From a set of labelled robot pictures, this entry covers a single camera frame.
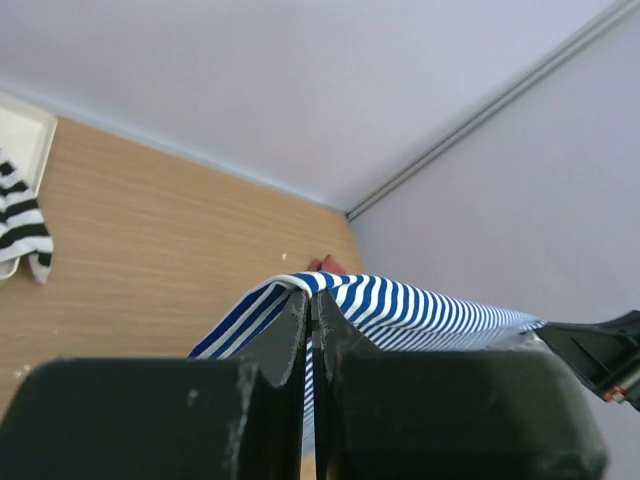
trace black and white striped cloth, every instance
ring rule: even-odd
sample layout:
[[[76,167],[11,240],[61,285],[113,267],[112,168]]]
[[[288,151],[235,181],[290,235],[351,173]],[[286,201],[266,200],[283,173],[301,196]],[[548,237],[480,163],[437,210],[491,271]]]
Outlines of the black and white striped cloth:
[[[535,316],[458,300],[369,275],[278,275],[249,291],[198,343],[190,357],[225,358],[242,349],[282,311],[291,293],[328,290],[344,317],[383,350],[482,350],[545,322]],[[303,452],[313,448],[313,375],[307,344]]]
[[[53,239],[33,191],[0,150],[0,262],[28,255],[33,276],[45,283],[51,271]]]

